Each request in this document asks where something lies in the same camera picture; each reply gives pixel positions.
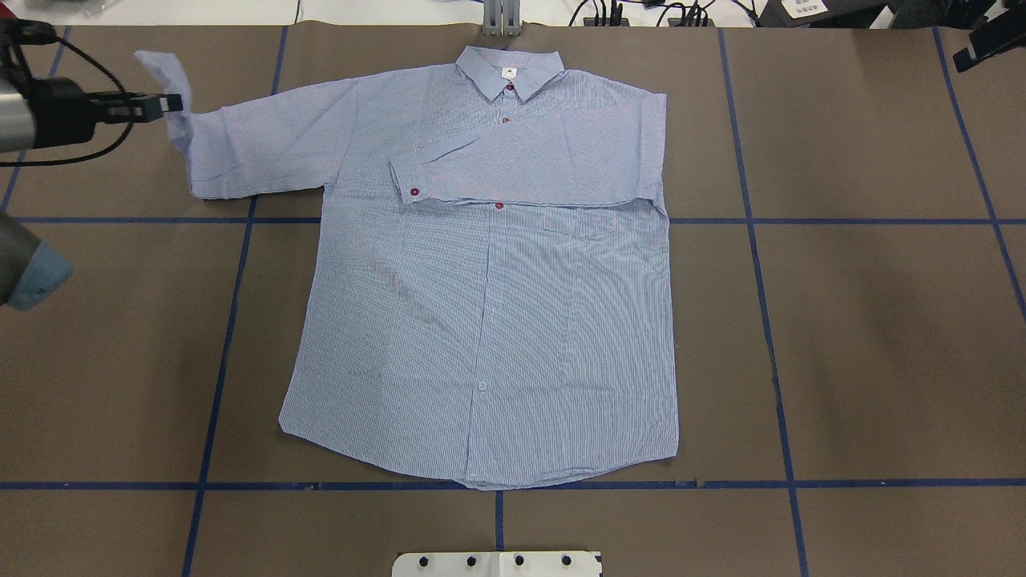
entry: white sticker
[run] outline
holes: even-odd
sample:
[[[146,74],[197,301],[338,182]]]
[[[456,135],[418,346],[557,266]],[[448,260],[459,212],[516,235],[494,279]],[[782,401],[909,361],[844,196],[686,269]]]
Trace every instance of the white sticker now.
[[[827,11],[823,0],[781,0],[781,4],[792,18],[803,18]]]

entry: white bracket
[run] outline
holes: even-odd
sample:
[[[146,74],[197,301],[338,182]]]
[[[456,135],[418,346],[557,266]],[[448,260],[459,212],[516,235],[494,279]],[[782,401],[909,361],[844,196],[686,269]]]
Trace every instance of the white bracket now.
[[[485,36],[520,35],[520,0],[483,0]]]
[[[602,577],[602,553],[403,553],[392,565],[392,577]]]

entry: white metal plate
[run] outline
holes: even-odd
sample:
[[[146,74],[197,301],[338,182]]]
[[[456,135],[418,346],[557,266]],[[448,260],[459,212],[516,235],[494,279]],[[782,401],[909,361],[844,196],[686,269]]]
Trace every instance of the white metal plate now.
[[[594,551],[403,553],[392,577],[601,577],[601,559]]]

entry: folded sleeve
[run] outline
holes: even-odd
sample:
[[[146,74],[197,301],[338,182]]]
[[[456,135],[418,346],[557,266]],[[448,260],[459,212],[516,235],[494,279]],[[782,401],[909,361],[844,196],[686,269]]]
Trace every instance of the folded sleeve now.
[[[173,54],[136,52],[164,84],[183,94],[168,133],[187,159],[198,198],[240,198],[316,188],[338,174],[352,137],[357,80],[304,86],[214,112],[191,112],[191,88]]]
[[[438,200],[615,206],[666,214],[666,95],[500,124],[389,159],[405,203]]]

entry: blue striped shirt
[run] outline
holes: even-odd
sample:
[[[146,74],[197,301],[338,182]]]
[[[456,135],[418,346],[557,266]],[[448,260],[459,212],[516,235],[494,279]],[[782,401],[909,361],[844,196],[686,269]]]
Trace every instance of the blue striped shirt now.
[[[188,104],[172,55],[140,57]],[[486,490],[676,455],[665,113],[558,53],[467,47],[173,115],[194,196],[325,187],[282,429]]]

